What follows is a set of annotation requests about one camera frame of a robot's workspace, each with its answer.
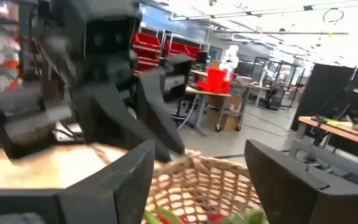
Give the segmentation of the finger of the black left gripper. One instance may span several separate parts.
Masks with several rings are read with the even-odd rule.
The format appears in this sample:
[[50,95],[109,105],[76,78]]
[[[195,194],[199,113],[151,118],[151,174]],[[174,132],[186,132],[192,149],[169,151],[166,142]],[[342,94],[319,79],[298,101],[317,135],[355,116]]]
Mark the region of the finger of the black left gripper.
[[71,91],[71,102],[85,142],[131,150],[146,140],[155,143],[155,158],[169,162],[168,148],[131,115],[115,84],[84,85]]
[[151,130],[167,153],[171,150],[183,154],[185,146],[163,99],[161,75],[163,75],[162,70],[150,70],[138,76],[135,94],[137,119]]

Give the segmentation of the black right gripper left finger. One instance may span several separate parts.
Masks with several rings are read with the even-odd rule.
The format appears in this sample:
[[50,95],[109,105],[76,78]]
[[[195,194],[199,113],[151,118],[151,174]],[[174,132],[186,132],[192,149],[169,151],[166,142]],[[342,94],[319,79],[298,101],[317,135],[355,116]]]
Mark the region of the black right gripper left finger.
[[0,189],[0,223],[140,223],[152,182],[155,143],[65,189]]

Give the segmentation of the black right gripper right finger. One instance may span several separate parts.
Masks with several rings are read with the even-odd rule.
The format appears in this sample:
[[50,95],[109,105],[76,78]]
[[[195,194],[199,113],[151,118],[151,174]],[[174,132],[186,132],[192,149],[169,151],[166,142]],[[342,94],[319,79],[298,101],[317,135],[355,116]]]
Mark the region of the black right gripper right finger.
[[358,224],[358,176],[310,167],[256,140],[244,157],[270,223]]

